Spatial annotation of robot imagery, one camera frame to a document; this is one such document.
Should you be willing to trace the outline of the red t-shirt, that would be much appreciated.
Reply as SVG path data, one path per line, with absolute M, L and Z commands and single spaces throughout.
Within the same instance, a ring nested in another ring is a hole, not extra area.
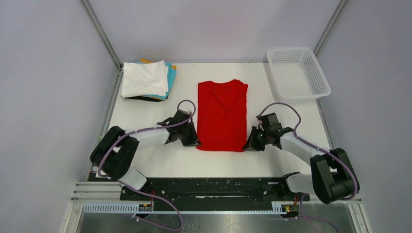
M 243 152 L 248 85 L 240 80 L 198 83 L 197 134 L 203 151 Z

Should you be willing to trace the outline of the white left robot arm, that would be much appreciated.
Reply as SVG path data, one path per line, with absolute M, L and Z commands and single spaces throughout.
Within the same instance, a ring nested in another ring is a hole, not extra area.
M 97 166 L 99 177 L 118 181 L 132 189 L 138 199 L 143 200 L 149 197 L 151 187 L 146 183 L 147 177 L 132 168 L 136 152 L 177 140 L 181 141 L 184 147 L 201 144 L 190 112 L 177 110 L 173 117 L 136 131 L 126 131 L 119 126 L 113 126 L 91 153 L 90 161 Z

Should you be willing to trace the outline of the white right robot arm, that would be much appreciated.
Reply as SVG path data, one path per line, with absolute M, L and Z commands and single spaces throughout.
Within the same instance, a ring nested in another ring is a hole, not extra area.
M 243 150 L 264 151 L 267 145 L 287 151 L 310 166 L 310 174 L 293 172 L 280 178 L 279 195 L 291 200 L 297 194 L 316 195 L 325 204 L 354 198 L 359 182 L 345 150 L 325 149 L 283 127 L 275 113 L 257 116 Z

